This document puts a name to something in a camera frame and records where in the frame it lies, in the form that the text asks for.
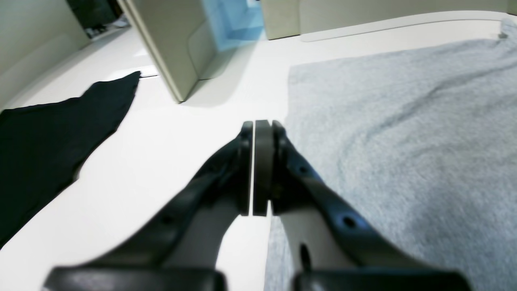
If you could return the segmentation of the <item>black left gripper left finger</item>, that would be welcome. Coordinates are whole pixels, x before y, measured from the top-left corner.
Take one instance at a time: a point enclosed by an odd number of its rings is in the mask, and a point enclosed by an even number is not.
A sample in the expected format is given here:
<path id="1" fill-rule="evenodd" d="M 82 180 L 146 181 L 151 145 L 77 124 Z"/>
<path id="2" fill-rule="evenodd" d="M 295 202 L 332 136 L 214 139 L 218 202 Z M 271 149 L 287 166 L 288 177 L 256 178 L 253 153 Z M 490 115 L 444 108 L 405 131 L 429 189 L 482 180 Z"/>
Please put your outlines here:
<path id="1" fill-rule="evenodd" d="M 231 223 L 247 215 L 253 122 L 216 151 L 140 230 L 78 266 L 55 267 L 45 291 L 226 291 L 216 260 Z"/>

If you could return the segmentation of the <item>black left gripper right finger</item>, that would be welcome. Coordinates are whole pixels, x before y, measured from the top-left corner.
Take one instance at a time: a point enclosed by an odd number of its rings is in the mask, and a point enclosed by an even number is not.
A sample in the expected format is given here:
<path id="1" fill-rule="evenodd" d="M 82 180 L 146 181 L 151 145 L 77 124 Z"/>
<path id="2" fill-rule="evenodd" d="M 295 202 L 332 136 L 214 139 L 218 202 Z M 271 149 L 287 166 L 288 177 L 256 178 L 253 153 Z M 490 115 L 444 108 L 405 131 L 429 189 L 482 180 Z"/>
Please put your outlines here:
<path id="1" fill-rule="evenodd" d="M 458 272 L 416 260 L 319 177 L 278 121 L 255 123 L 253 214 L 271 206 L 289 243 L 292 291 L 469 291 Z"/>

